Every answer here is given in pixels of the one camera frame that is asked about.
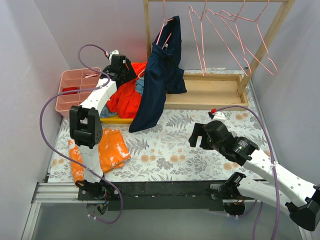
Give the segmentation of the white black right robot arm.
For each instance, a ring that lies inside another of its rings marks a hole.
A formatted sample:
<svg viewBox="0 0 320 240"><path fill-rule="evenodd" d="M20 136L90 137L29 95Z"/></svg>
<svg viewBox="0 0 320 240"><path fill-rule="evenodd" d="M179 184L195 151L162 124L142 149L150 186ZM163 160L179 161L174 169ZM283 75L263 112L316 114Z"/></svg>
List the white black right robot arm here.
<svg viewBox="0 0 320 240"><path fill-rule="evenodd" d="M278 207L289 215L299 227L313 232L320 222L320 187L306 181L282 165L272 162L258 145L243 136L233 136L219 120L207 124L195 123L189 144L195 147L201 137L200 147L215 150L228 161L250 170L269 184L234 173L225 183L227 195L253 198Z"/></svg>

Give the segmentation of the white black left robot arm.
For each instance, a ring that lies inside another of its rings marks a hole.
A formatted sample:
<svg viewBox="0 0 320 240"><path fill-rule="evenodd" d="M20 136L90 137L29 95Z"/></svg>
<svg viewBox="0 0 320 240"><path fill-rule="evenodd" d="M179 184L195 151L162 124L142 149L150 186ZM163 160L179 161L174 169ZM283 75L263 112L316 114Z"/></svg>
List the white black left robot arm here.
<svg viewBox="0 0 320 240"><path fill-rule="evenodd" d="M105 73L109 77L100 78L97 89L82 103L69 110L70 137L81 153L84 179L93 183L89 194L95 200L103 199L107 193L106 187L99 183L104 176L99 157L99 143L103 137L100 114L110 97L125 82L125 76L135 73L127 57L118 50L112 51L108 59L110 65Z"/></svg>

